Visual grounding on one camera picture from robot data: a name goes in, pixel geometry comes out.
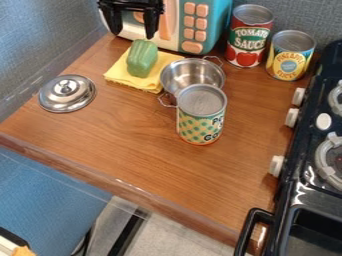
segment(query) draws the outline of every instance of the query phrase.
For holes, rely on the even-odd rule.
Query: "pineapple can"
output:
[[[296,81],[307,71],[316,42],[308,34],[284,30],[272,38],[266,62],[267,72],[276,79]]]
[[[266,7],[244,4],[233,10],[226,59],[238,67],[260,64],[273,25],[273,14]]]

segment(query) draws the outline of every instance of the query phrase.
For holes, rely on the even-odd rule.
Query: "gray wall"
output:
[[[314,37],[317,50],[329,42],[342,39],[341,0],[233,0],[235,6],[249,3],[269,8],[274,16],[273,33],[297,29]]]
[[[0,121],[105,31],[96,0],[1,0],[0,22]]]

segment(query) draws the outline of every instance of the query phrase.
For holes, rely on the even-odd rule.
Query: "pot handle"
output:
[[[249,211],[235,247],[234,256],[245,255],[254,227],[258,222],[272,225],[274,222],[274,215],[259,208],[253,208]]]
[[[222,60],[220,60],[220,58],[217,56],[204,56],[202,58],[202,60],[206,60],[206,59],[217,59],[217,61],[220,63],[220,68],[222,68],[222,66],[223,66]]]
[[[168,94],[167,92],[164,92],[164,93],[162,93],[161,95],[158,96],[159,103],[160,103],[162,106],[166,107],[166,108],[177,108],[177,106],[175,106],[175,105],[171,105],[171,104],[166,104],[166,103],[164,103],[163,98],[164,98],[167,94]]]

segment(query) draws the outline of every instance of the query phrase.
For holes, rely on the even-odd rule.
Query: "orange button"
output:
[[[195,31],[191,28],[184,29],[184,37],[187,39],[193,39],[194,33],[195,33]]]
[[[195,3],[186,2],[184,4],[184,12],[191,15],[195,14],[195,6]]]
[[[184,41],[182,43],[182,49],[186,52],[198,54],[203,50],[203,45],[200,43],[195,43],[191,41]]]
[[[204,42],[207,39],[207,33],[205,31],[196,31],[195,39],[196,41]]]
[[[207,17],[209,13],[209,6],[206,4],[199,4],[196,7],[196,14],[200,17]]]
[[[184,17],[184,25],[187,27],[193,27],[195,24],[195,18],[191,16]]]
[[[198,18],[196,20],[196,28],[205,30],[207,28],[207,23],[206,19]]]

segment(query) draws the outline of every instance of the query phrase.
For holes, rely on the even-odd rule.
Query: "gray floor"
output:
[[[113,197],[96,223],[88,256],[107,256],[137,206]],[[163,216],[146,218],[125,256],[230,256],[234,249]]]
[[[153,214],[125,256],[230,256],[233,252],[232,247]]]

